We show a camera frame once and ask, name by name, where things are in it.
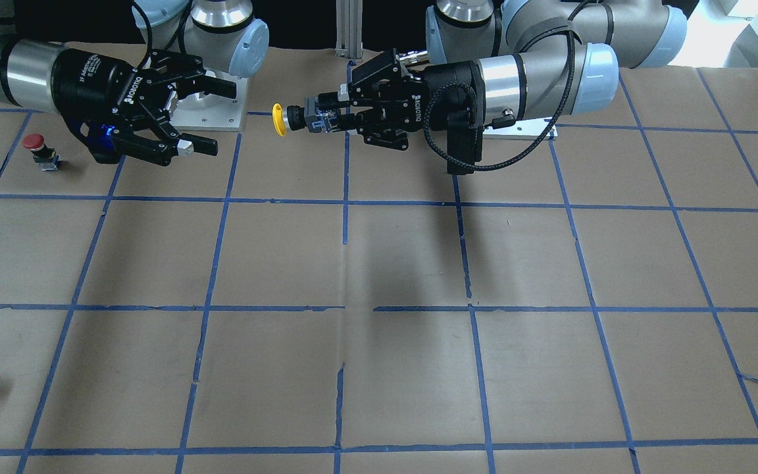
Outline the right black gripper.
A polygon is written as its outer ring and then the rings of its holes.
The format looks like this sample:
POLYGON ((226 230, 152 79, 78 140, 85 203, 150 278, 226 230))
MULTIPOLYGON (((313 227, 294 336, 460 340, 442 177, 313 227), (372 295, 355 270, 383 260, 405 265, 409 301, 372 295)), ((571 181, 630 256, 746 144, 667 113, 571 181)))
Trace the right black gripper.
POLYGON ((235 99, 238 85, 208 75, 199 56, 154 50, 138 68, 94 52, 66 49, 51 67, 51 97, 63 117, 117 126, 111 132, 115 152, 149 164, 169 166, 177 156, 216 156, 218 141, 181 133, 170 125, 169 91, 180 99, 193 93, 235 99), (155 137, 142 137, 148 129, 155 137))

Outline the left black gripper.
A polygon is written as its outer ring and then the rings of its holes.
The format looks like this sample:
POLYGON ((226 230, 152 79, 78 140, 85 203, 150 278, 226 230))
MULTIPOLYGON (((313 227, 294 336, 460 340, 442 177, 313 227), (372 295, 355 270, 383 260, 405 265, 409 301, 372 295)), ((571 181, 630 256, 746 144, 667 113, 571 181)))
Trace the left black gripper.
POLYGON ((339 116, 335 132, 360 135, 366 145, 409 149, 409 136, 429 121, 434 131, 448 129, 451 112, 466 111, 473 126, 484 126, 484 79, 477 62, 455 62, 410 70, 397 51, 385 51, 351 71, 336 93, 337 106, 413 106, 397 113, 382 109, 339 116))

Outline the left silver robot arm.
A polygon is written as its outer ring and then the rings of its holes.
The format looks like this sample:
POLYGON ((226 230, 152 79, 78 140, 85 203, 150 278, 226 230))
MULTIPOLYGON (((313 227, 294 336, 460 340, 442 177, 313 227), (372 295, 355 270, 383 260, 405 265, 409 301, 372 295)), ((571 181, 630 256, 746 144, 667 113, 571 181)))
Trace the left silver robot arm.
POLYGON ((409 133, 454 128, 466 112, 484 127, 574 116, 611 104, 623 67, 662 67, 687 34, 682 9, 662 1, 437 1, 425 13, 430 66, 396 51, 358 66, 313 103, 312 131, 353 131, 403 150, 409 133))

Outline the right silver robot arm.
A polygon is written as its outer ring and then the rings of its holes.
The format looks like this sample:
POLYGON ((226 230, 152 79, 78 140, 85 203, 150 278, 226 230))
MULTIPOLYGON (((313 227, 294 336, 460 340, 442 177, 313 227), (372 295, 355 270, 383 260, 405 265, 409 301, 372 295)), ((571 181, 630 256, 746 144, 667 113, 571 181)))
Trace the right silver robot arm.
POLYGON ((217 155, 197 135, 241 114, 270 28, 249 1, 0 1, 0 103, 50 112, 99 164, 217 155))

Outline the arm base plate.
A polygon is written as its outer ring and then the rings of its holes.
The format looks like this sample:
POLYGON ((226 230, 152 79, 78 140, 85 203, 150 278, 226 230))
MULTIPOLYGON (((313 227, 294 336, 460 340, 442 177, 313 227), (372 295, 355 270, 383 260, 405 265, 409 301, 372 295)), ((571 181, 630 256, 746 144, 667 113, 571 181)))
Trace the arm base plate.
POLYGON ((248 78, 222 71, 207 70, 207 77, 231 81, 237 86, 234 99, 214 94, 194 93, 181 99, 170 123, 180 131, 241 132, 247 111, 248 78))
POLYGON ((542 134, 551 117, 517 121, 513 126, 484 130, 485 139, 511 139, 533 141, 542 134))

